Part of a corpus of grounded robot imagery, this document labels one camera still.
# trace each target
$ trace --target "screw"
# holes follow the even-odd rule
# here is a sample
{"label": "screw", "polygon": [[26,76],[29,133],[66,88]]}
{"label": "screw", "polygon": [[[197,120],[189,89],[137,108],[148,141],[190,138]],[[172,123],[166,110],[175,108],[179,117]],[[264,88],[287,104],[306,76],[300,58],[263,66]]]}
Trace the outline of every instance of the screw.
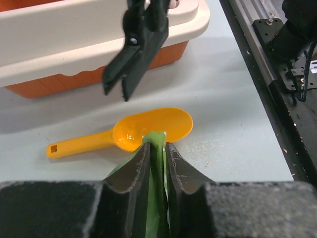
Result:
{"label": "screw", "polygon": [[267,25],[269,25],[269,26],[272,25],[272,24],[273,24],[273,19],[270,18],[269,20],[266,21],[266,23],[267,23]]}
{"label": "screw", "polygon": [[135,39],[135,38],[130,38],[130,41],[131,41],[133,44],[137,44],[137,43],[138,43],[138,40]]}

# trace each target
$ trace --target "black bracket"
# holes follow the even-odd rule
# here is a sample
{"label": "black bracket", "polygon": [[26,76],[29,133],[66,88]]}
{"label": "black bracket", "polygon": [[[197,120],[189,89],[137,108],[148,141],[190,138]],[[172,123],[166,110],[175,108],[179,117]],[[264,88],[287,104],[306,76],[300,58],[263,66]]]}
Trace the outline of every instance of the black bracket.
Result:
{"label": "black bracket", "polygon": [[[300,57],[296,62],[294,62],[294,65],[291,65],[290,63],[275,60],[272,57],[272,51],[269,47],[271,40],[275,37],[283,25],[283,22],[278,18],[260,19],[254,21],[253,28],[264,52],[271,62],[272,67],[274,68],[277,76],[279,76],[280,81],[283,82],[283,86],[285,86],[285,89],[288,92],[295,92],[296,77],[300,77],[301,79],[304,77],[306,58]],[[317,75],[310,74],[308,79],[308,90],[315,88],[317,88]]]}

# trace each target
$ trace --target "hole in handle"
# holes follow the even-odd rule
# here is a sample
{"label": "hole in handle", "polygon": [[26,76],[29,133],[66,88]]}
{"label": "hole in handle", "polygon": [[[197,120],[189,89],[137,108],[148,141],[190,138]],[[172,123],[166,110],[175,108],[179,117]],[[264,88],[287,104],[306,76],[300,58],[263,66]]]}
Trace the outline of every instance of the hole in handle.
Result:
{"label": "hole in handle", "polygon": [[51,153],[57,152],[57,145],[51,146]]}

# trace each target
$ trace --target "green object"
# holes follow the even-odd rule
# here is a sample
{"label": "green object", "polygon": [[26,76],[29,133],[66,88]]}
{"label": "green object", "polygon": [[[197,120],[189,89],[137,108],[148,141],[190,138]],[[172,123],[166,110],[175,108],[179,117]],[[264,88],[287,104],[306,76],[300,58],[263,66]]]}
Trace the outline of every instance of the green object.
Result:
{"label": "green object", "polygon": [[[144,136],[142,143],[151,143],[151,168],[149,181],[148,213],[146,238],[169,237],[167,221],[167,196],[164,187],[165,169],[165,140],[164,132],[150,132]],[[128,163],[140,148],[136,149],[123,160],[108,176]]]}

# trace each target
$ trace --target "yellow scoop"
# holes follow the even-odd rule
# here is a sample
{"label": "yellow scoop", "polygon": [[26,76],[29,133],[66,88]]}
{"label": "yellow scoop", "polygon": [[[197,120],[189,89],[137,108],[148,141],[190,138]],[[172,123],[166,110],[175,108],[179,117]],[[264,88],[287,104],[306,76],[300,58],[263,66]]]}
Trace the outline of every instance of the yellow scoop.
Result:
{"label": "yellow scoop", "polygon": [[165,131],[166,141],[175,142],[193,129],[193,119],[179,108],[160,108],[121,119],[108,131],[77,137],[47,146],[51,159],[117,145],[132,152],[142,144],[142,136],[150,131]]}

